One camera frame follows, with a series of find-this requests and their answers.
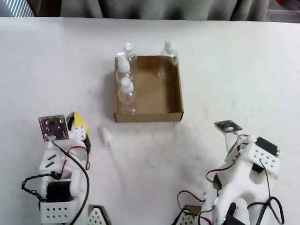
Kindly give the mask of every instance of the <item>white plastic part with holes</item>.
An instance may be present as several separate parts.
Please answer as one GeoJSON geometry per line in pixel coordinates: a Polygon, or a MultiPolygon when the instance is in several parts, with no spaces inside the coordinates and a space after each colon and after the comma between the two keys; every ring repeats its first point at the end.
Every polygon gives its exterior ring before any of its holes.
{"type": "Polygon", "coordinates": [[[179,219],[177,220],[176,225],[197,225],[198,221],[196,220],[198,217],[193,218],[191,215],[188,215],[184,212],[180,214],[179,219]]]}
{"type": "Polygon", "coordinates": [[[86,132],[84,126],[75,127],[75,129],[72,131],[72,135],[74,139],[84,141],[86,139],[86,132]]]}
{"type": "Polygon", "coordinates": [[[278,178],[278,173],[280,169],[280,159],[266,150],[258,147],[256,144],[252,144],[250,148],[245,148],[245,152],[242,154],[243,158],[248,158],[249,161],[262,166],[262,164],[266,167],[266,170],[272,173],[276,178],[278,178]]]}
{"type": "Polygon", "coordinates": [[[88,225],[106,225],[101,210],[94,208],[88,218],[88,225]]]}
{"type": "Polygon", "coordinates": [[[78,211],[78,199],[70,202],[42,202],[41,223],[70,223],[78,211]]]}

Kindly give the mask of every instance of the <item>red wire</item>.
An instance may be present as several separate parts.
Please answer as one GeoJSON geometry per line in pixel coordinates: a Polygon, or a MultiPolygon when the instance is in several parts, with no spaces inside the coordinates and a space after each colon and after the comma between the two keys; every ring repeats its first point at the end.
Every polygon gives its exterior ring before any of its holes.
{"type": "MultiPolygon", "coordinates": [[[[85,165],[85,169],[88,170],[88,164],[89,164],[89,154],[87,152],[87,148],[85,148],[84,146],[82,145],[75,145],[75,146],[72,146],[70,147],[68,150],[67,150],[67,153],[70,152],[71,149],[74,149],[74,148],[83,148],[86,150],[86,153],[87,153],[87,162],[86,162],[86,165],[85,165]]],[[[62,167],[61,167],[61,176],[62,176],[62,173],[64,172],[64,168],[65,168],[65,165],[66,165],[66,162],[67,160],[65,159],[64,163],[62,164],[62,167]]]]}
{"type": "MultiPolygon", "coordinates": [[[[180,210],[181,211],[183,211],[184,209],[180,206],[180,203],[179,203],[179,195],[181,194],[181,193],[188,193],[188,194],[190,194],[190,195],[192,195],[196,200],[198,200],[199,202],[201,202],[201,203],[203,203],[203,202],[205,202],[205,200],[201,200],[201,199],[199,199],[196,195],[194,195],[192,192],[190,192],[190,191],[187,191],[187,190],[182,190],[182,191],[180,191],[178,194],[177,194],[177,203],[178,203],[178,206],[179,206],[179,208],[180,208],[180,210]]],[[[190,212],[184,212],[185,214],[187,214],[187,215],[191,215],[191,216],[197,216],[196,214],[194,214],[194,213],[190,213],[190,212]]]]}
{"type": "Polygon", "coordinates": [[[247,142],[243,142],[243,143],[239,144],[239,145],[236,147],[238,151],[240,150],[240,146],[241,146],[242,144],[247,145],[248,143],[247,143],[247,142]]]}
{"type": "Polygon", "coordinates": [[[213,183],[213,181],[210,180],[210,179],[207,177],[208,174],[210,174],[210,173],[212,173],[212,172],[220,172],[220,171],[225,171],[225,170],[230,169],[230,168],[236,163],[236,161],[238,160],[239,156],[240,156],[240,154],[238,154],[237,159],[236,159],[230,166],[228,166],[228,167],[225,167],[225,168],[222,168],[222,169],[215,169],[215,170],[210,170],[210,171],[208,171],[208,172],[206,173],[206,179],[207,179],[209,182],[213,183]]]}
{"type": "Polygon", "coordinates": [[[201,219],[204,219],[209,225],[211,225],[211,221],[210,219],[206,218],[206,217],[200,217],[201,219]]]}

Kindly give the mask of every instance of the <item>small sensor board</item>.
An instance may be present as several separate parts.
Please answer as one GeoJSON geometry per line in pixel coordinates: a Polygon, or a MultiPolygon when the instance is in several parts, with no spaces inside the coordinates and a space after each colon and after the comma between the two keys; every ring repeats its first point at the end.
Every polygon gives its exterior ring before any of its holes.
{"type": "Polygon", "coordinates": [[[232,122],[231,120],[224,120],[224,121],[220,121],[220,122],[215,122],[215,125],[225,133],[237,132],[237,131],[243,129],[239,125],[237,125],[236,123],[232,122]]]}
{"type": "Polygon", "coordinates": [[[39,117],[44,141],[69,139],[65,115],[39,117]]]}

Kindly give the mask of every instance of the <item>gray curtain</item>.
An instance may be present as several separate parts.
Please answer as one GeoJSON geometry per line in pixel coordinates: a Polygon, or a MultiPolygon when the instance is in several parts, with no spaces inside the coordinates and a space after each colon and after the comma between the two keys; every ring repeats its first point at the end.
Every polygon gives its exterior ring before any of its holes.
{"type": "Polygon", "coordinates": [[[26,0],[0,0],[0,17],[33,17],[26,0]]]}
{"type": "Polygon", "coordinates": [[[62,16],[264,21],[269,0],[63,0],[62,16]]]}

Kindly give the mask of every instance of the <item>small white bottle cap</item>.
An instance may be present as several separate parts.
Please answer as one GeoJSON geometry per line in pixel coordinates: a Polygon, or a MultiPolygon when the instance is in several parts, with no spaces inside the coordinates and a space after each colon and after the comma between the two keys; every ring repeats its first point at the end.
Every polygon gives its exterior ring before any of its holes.
{"type": "Polygon", "coordinates": [[[126,57],[125,52],[120,52],[117,54],[118,57],[118,67],[121,73],[127,73],[130,71],[130,64],[126,57]]]}
{"type": "Polygon", "coordinates": [[[123,77],[121,79],[121,89],[124,93],[131,93],[132,91],[134,91],[134,86],[133,83],[131,82],[131,80],[128,77],[123,77]]]}
{"type": "Polygon", "coordinates": [[[108,131],[106,127],[101,127],[100,128],[100,133],[101,133],[101,138],[104,143],[104,145],[110,145],[110,143],[113,140],[112,134],[108,131]]]}
{"type": "Polygon", "coordinates": [[[165,51],[169,54],[175,50],[175,43],[173,41],[166,41],[165,42],[165,51]]]}
{"type": "Polygon", "coordinates": [[[133,44],[130,42],[127,42],[125,51],[126,51],[126,54],[131,54],[133,52],[133,44]]]}

